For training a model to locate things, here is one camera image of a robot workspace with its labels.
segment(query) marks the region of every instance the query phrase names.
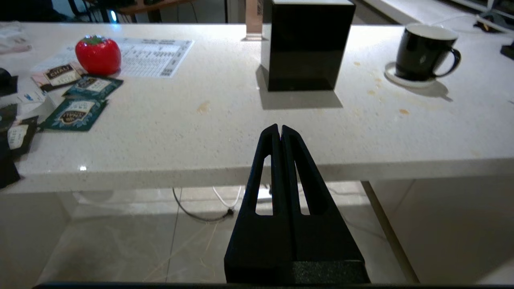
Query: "white cable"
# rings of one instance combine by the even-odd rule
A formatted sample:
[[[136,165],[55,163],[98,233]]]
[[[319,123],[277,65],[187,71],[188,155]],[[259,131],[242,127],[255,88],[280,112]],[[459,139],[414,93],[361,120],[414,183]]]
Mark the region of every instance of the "white cable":
[[[461,13],[461,14],[457,14],[457,15],[452,15],[450,17],[444,18],[441,21],[437,21],[437,22],[431,23],[429,25],[432,26],[432,25],[436,25],[436,24],[439,24],[439,23],[443,23],[443,22],[454,20],[454,19],[461,18],[461,17],[474,17],[474,15],[470,14],[470,13]]]
[[[214,193],[216,194],[216,196],[218,197],[219,201],[227,208],[229,209],[233,209],[236,205],[237,205],[237,202],[239,201],[239,195],[241,195],[241,190],[243,189],[243,186],[239,186],[239,192],[237,192],[237,197],[235,197],[235,201],[232,205],[229,205],[227,204],[225,201],[223,201],[222,199],[222,196],[220,196],[218,194],[218,191],[216,191],[216,188],[212,187],[212,190],[214,191]]]

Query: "black cable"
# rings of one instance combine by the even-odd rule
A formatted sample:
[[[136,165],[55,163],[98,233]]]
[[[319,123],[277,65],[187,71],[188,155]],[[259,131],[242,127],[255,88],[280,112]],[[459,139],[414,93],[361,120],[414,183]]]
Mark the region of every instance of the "black cable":
[[[198,18],[196,17],[196,11],[194,10],[194,4],[192,1],[189,2],[189,4],[191,4],[191,7],[193,7],[193,14],[194,14],[194,19],[196,20],[196,22],[198,23]]]
[[[188,215],[188,216],[190,216],[192,218],[195,218],[197,220],[200,220],[200,221],[203,221],[203,222],[207,222],[207,223],[212,223],[212,222],[222,221],[222,220],[226,219],[227,217],[234,215],[234,211],[232,209],[228,209],[227,212],[224,215],[219,216],[217,218],[212,218],[212,219],[202,218],[200,216],[194,215],[194,214],[186,211],[186,209],[184,209],[184,207],[182,206],[182,204],[178,200],[177,195],[175,194],[175,188],[171,188],[171,190],[173,191],[173,196],[175,197],[175,200],[177,201],[177,204],[182,209],[182,211],[184,211],[184,213],[186,213],[186,215]]]

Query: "red tomato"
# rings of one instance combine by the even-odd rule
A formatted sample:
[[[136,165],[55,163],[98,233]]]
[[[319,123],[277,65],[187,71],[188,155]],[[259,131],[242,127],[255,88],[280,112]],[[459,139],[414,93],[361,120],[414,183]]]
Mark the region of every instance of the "red tomato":
[[[90,74],[110,75],[120,69],[120,48],[112,39],[87,35],[75,46],[75,54]]]

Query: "tea bag packet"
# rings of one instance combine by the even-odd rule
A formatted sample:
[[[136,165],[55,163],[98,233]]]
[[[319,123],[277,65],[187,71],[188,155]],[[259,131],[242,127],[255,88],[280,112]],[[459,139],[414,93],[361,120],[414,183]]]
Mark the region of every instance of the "tea bag packet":
[[[33,81],[44,92],[49,92],[63,86],[71,85],[82,78],[86,71],[77,62],[70,62],[51,69],[36,72]]]
[[[51,130],[89,131],[106,105],[105,100],[66,98],[40,127]]]
[[[7,131],[7,140],[13,157],[26,154],[38,129],[38,116],[16,122]]]
[[[86,75],[68,89],[63,96],[66,98],[84,97],[103,100],[121,84],[123,84],[123,80],[120,79]]]
[[[17,104],[10,104],[0,109],[0,132],[5,132],[11,127],[17,112]]]

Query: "mug handle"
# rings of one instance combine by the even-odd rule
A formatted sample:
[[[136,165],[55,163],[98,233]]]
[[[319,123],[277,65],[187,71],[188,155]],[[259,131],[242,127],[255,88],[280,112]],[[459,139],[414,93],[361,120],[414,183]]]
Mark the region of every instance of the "mug handle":
[[[453,65],[452,65],[452,67],[450,68],[450,70],[448,72],[443,73],[441,75],[437,75],[435,73],[432,73],[432,75],[434,77],[443,77],[443,76],[446,76],[446,75],[452,73],[455,69],[457,69],[458,65],[461,63],[461,53],[457,49],[449,46],[449,47],[447,47],[447,50],[449,52],[451,52],[453,54],[453,57],[455,58],[454,61],[453,61]]]

